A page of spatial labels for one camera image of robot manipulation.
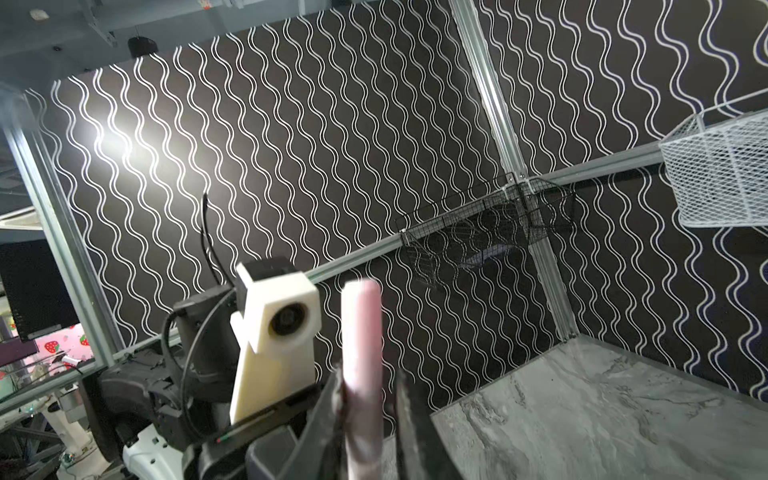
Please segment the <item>vertical metal post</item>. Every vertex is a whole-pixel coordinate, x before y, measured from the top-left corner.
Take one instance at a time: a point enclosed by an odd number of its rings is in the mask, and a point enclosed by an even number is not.
[[[0,121],[96,362],[113,365],[125,345],[23,94],[0,86]]]
[[[517,135],[512,125],[507,104],[498,83],[498,76],[491,62],[488,45],[485,43],[477,9],[473,0],[449,0],[453,19],[467,56],[475,83],[480,91],[485,114],[496,140],[502,167],[514,180],[528,177],[528,165],[522,157]],[[558,262],[548,238],[539,240],[528,248],[533,256],[538,278],[544,288],[549,309],[558,329],[560,340],[578,334],[576,317],[568,300],[568,294],[560,276]]]

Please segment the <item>pink cylindrical object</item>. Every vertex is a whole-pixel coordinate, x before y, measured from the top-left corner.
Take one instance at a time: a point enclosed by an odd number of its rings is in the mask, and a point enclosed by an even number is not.
[[[347,282],[341,292],[344,425],[350,480],[379,480],[383,437],[382,296],[374,280]]]

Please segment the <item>black monitor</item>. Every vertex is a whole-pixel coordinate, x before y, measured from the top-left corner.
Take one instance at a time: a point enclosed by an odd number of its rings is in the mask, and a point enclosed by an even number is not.
[[[79,323],[47,240],[0,243],[0,279],[23,341]]]

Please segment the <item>black wall with white wavy lines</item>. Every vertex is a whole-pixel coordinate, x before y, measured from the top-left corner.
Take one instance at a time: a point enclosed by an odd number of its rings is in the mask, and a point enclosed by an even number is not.
[[[579,330],[768,401],[768,228],[682,227],[658,165],[576,192],[550,238]]]
[[[511,250],[454,282],[426,288],[403,249],[319,283],[323,328],[315,339],[316,373],[341,360],[340,299],[347,280],[369,277],[382,287],[385,434],[394,428],[394,374],[419,384],[440,409],[550,349],[558,342],[533,259]]]
[[[766,0],[475,4],[532,173],[659,140],[695,111],[768,87]]]
[[[127,344],[214,284],[197,234],[206,190],[226,268],[285,255],[309,270],[501,173],[438,1],[292,18],[28,98]]]

